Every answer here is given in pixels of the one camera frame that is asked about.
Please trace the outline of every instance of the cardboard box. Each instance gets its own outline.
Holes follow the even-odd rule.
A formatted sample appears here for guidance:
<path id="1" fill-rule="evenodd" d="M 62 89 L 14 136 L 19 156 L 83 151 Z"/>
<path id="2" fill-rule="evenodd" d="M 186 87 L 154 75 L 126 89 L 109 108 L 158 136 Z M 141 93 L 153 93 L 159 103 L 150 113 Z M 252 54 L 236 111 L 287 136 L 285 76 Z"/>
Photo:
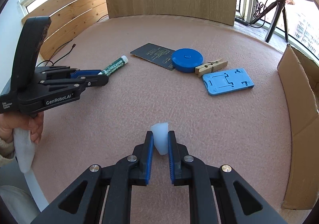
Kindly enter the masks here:
<path id="1" fill-rule="evenodd" d="M 282 208 L 312 209 L 319 192 L 319 67 L 289 44 L 277 67 L 289 109 L 292 155 Z"/>

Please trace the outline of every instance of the black cable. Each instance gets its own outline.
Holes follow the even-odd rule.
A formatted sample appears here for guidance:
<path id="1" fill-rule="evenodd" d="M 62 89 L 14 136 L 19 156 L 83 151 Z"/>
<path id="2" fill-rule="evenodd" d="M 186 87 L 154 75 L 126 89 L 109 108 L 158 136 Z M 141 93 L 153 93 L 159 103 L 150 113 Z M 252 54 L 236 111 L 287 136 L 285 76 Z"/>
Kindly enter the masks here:
<path id="1" fill-rule="evenodd" d="M 263 2 L 258 2 L 258 0 L 256 0 L 256 7 L 255 7 L 255 12 L 253 14 L 253 17 L 255 17 L 256 19 L 260 19 L 260 14 L 265 11 L 267 9 L 267 4 L 268 0 L 266 0 L 265 4 L 263 4 Z M 250 27 L 253 27 L 255 29 L 259 29 L 262 28 L 265 25 L 266 22 L 266 14 L 265 14 L 265 19 L 264 19 L 264 23 L 259 26 L 259 27 L 255 27 L 249 24 Z"/>
<path id="2" fill-rule="evenodd" d="M 57 61 L 55 61 L 55 62 L 53 63 L 53 65 L 55 65 L 58 61 L 60 61 L 60 60 L 63 59 L 64 57 L 68 56 L 68 54 L 70 54 L 71 51 L 74 49 L 75 45 L 76 45 L 76 44 L 74 43 L 74 44 L 72 45 L 71 50 L 70 50 L 67 54 L 65 54 L 64 56 L 60 57 Z"/>
<path id="3" fill-rule="evenodd" d="M 100 19 L 98 19 L 98 21 L 97 22 L 99 22 L 103 17 L 105 17 L 105 16 L 107 16 L 108 14 L 106 14 L 106 15 L 103 15 Z"/>
<path id="4" fill-rule="evenodd" d="M 52 66 L 54 65 L 54 63 L 53 63 L 51 60 L 44 60 L 44 61 L 42 61 L 41 63 L 39 63 L 39 64 L 37 65 L 37 67 L 40 66 L 40 65 L 41 65 L 42 63 L 44 63 L 44 62 L 47 62 L 45 65 L 47 65 L 49 62 L 52 63 Z"/>
<path id="5" fill-rule="evenodd" d="M 61 48 L 61 47 L 64 47 L 66 44 L 68 44 L 69 42 L 71 42 L 72 40 L 70 40 L 70 41 L 68 41 L 68 42 L 66 42 L 66 43 L 63 43 L 60 47 L 58 47 L 56 50 L 55 50 L 55 52 L 52 54 L 52 56 L 49 58 L 49 60 L 51 60 L 52 58 L 53 58 L 53 56 L 57 53 L 57 50 L 59 49 L 59 48 Z"/>

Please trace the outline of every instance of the glue stick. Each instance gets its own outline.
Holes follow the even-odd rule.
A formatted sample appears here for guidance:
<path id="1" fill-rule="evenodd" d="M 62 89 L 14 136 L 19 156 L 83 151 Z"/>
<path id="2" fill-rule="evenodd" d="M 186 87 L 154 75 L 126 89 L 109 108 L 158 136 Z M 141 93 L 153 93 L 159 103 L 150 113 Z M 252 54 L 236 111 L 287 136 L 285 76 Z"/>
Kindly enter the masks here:
<path id="1" fill-rule="evenodd" d="M 129 60 L 126 56 L 121 56 L 119 59 L 114 61 L 111 65 L 103 69 L 99 75 L 107 75 L 110 76 L 113 72 L 118 70 L 120 67 L 124 66 Z"/>

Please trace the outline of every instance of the metal screw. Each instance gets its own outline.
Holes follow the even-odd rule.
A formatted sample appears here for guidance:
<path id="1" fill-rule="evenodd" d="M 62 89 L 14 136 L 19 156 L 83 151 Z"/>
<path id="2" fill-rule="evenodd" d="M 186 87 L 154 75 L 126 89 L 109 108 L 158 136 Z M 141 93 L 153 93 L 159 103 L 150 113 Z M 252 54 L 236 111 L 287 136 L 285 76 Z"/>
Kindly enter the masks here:
<path id="1" fill-rule="evenodd" d="M 91 165 L 90 166 L 90 171 L 91 172 L 97 172 L 99 170 L 99 166 L 98 165 Z"/>
<path id="2" fill-rule="evenodd" d="M 127 161 L 129 162 L 135 162 L 138 158 L 134 155 L 130 155 L 127 157 Z"/>
<path id="3" fill-rule="evenodd" d="M 230 171 L 232 171 L 232 167 L 229 165 L 223 165 L 221 169 L 226 173 L 229 173 Z"/>
<path id="4" fill-rule="evenodd" d="M 194 158 L 193 158 L 191 155 L 187 155 L 187 156 L 184 157 L 184 160 L 185 160 L 186 162 L 193 162 L 193 161 L 194 161 Z"/>

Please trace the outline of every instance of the building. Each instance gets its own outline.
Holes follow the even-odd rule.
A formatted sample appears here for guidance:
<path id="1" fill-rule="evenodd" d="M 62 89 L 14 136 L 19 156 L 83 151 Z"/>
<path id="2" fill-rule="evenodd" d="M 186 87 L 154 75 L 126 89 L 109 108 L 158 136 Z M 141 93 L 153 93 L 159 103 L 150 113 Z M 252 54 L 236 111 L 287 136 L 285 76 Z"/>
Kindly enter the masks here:
<path id="1" fill-rule="evenodd" d="M 290 34 L 305 45 L 317 57 L 319 57 L 319 27 L 308 22 L 307 17 L 297 13 L 298 23 Z"/>

